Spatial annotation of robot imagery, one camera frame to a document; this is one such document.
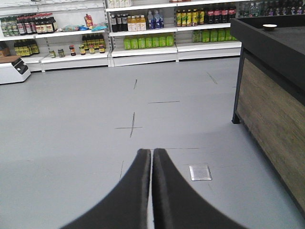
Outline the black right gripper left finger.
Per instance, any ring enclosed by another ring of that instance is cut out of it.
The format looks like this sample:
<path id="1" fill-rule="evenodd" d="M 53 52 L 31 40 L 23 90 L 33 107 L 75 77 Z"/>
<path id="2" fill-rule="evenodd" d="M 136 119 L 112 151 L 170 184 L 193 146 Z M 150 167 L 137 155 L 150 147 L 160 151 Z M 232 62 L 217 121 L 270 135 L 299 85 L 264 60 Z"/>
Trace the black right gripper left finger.
<path id="1" fill-rule="evenodd" d="M 98 204 L 64 229 L 146 229 L 151 151 L 139 149 L 119 183 Z"/>

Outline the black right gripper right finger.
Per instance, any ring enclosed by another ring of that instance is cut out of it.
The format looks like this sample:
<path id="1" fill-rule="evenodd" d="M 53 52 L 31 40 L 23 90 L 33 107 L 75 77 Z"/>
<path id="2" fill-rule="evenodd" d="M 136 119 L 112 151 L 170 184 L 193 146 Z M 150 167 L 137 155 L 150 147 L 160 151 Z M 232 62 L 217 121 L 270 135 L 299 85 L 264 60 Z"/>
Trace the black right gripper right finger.
<path id="1" fill-rule="evenodd" d="M 152 166 L 152 205 L 156 229 L 243 228 L 189 185 L 165 149 L 154 149 Z"/>

